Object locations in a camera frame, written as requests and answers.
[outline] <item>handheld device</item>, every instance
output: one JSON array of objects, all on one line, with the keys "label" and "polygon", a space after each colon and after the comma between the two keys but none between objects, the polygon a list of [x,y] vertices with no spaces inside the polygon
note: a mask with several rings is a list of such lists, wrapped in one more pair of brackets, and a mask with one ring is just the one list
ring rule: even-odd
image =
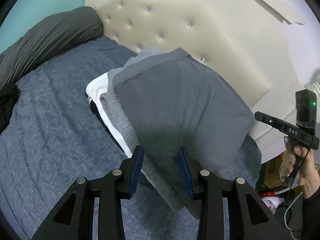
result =
[{"label": "handheld device", "polygon": [[[308,150],[317,150],[319,147],[319,138],[315,136],[317,125],[316,94],[308,89],[297,91],[296,109],[296,125],[261,112],[256,112],[254,117],[257,121],[268,124],[286,134],[292,142],[292,147],[299,144],[305,146]],[[284,181],[289,187],[292,187],[296,183],[303,161],[304,159],[302,157],[296,156],[296,163],[293,166],[293,171]]]}]

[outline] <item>person's hand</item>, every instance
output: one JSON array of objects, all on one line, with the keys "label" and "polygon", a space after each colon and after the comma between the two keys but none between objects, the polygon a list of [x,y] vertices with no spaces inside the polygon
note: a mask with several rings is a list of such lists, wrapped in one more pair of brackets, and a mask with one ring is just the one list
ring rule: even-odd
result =
[{"label": "person's hand", "polygon": [[[293,165],[296,162],[295,155],[304,158],[308,152],[308,150],[301,145],[296,145],[293,148],[290,140],[288,140],[287,143],[285,140],[285,148],[286,150],[284,152],[283,163],[280,171],[281,176],[290,175],[293,170]],[[305,198],[311,197],[320,187],[320,177],[315,168],[315,159],[312,149],[303,163],[298,185],[302,186]]]}]

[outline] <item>cream upholstered panel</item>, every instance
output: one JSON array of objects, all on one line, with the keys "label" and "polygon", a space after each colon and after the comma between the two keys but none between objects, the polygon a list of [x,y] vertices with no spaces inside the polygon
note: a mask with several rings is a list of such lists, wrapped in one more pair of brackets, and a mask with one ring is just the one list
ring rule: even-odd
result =
[{"label": "cream upholstered panel", "polygon": [[183,48],[219,73],[253,107],[271,83],[201,1],[109,0],[93,5],[104,34],[137,53],[145,47]]}]

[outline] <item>black sleeve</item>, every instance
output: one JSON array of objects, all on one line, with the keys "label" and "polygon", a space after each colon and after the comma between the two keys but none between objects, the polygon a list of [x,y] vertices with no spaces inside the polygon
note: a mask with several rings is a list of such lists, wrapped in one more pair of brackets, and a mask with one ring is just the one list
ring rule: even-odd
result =
[{"label": "black sleeve", "polygon": [[303,200],[302,216],[302,240],[320,239],[320,188]]}]

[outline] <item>headboard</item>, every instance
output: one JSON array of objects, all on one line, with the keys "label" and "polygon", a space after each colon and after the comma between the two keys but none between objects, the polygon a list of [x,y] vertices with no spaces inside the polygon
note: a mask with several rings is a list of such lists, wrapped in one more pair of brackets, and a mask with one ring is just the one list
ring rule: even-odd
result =
[{"label": "headboard", "polygon": [[[304,89],[288,53],[283,24],[305,20],[284,0],[85,0],[104,34],[139,53],[181,47],[219,73],[253,112],[295,123],[295,92]],[[255,123],[261,150],[283,135]]]}]

